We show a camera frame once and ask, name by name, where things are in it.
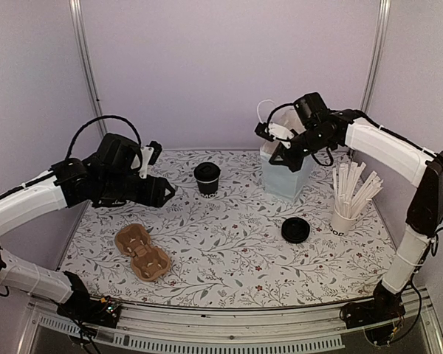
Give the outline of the white paper bag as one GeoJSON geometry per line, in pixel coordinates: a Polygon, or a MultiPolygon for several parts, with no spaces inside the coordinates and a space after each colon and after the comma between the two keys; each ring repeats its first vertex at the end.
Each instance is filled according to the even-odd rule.
{"type": "MultiPolygon", "coordinates": [[[[294,108],[282,108],[281,115],[278,116],[278,113],[276,113],[273,120],[274,123],[293,129],[296,133],[305,131],[294,108]]],[[[309,175],[313,171],[315,163],[311,156],[307,156],[303,159],[301,169],[294,173],[288,167],[270,164],[269,159],[279,144],[278,141],[266,141],[260,147],[264,189],[279,198],[295,201],[303,186],[309,180],[309,175]]]]}

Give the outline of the black paper coffee cup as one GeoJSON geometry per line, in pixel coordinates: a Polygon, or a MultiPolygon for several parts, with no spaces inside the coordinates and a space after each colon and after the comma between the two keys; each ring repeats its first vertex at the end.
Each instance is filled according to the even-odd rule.
{"type": "Polygon", "coordinates": [[[204,198],[211,198],[213,197],[217,192],[219,188],[219,178],[212,183],[201,183],[199,181],[196,181],[197,186],[199,188],[199,192],[204,198]]]}

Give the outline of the black coffee cup lid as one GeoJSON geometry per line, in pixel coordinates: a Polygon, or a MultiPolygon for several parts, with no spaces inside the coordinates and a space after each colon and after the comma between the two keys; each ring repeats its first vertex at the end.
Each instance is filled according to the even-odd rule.
{"type": "Polygon", "coordinates": [[[220,168],[212,162],[202,162],[193,171],[194,177],[201,183],[212,183],[221,175],[220,168]]]}

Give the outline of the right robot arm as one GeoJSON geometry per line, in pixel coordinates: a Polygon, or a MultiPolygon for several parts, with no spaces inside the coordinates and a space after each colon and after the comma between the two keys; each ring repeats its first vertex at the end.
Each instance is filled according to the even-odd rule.
{"type": "Polygon", "coordinates": [[[443,231],[443,151],[434,153],[384,128],[360,110],[328,108],[313,92],[290,103],[304,132],[298,133],[271,119],[258,124],[255,132],[280,145],[274,156],[292,172],[306,156],[339,146],[364,153],[408,180],[416,189],[408,207],[405,233],[391,267],[376,286],[378,291],[402,293],[426,257],[431,242],[443,231]]]}

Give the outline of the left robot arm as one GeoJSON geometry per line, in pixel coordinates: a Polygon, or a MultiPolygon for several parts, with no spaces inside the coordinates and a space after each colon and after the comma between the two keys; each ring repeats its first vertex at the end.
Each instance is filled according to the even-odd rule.
{"type": "MultiPolygon", "coordinates": [[[[162,152],[108,133],[97,151],[84,160],[67,156],[31,181],[0,195],[0,237],[42,215],[86,201],[94,207],[120,207],[134,202],[163,207],[175,194],[166,178],[148,174],[162,152]]],[[[65,303],[79,320],[95,314],[95,304],[74,274],[50,271],[14,256],[0,246],[0,285],[65,303]]]]}

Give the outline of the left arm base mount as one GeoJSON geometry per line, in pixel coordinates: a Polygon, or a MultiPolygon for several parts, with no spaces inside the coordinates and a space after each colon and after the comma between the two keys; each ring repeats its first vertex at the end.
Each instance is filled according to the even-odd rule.
{"type": "Polygon", "coordinates": [[[88,294],[74,292],[65,303],[58,303],[57,314],[76,322],[116,328],[121,303],[110,296],[93,299],[88,294]]]}

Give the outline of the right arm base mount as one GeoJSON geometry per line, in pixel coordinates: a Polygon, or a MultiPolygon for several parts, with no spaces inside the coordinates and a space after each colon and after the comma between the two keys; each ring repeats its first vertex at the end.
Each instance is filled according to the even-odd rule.
{"type": "Polygon", "coordinates": [[[389,345],[401,326],[405,308],[401,299],[384,303],[371,299],[349,302],[340,309],[340,319],[348,329],[362,327],[369,343],[377,347],[389,345]]]}

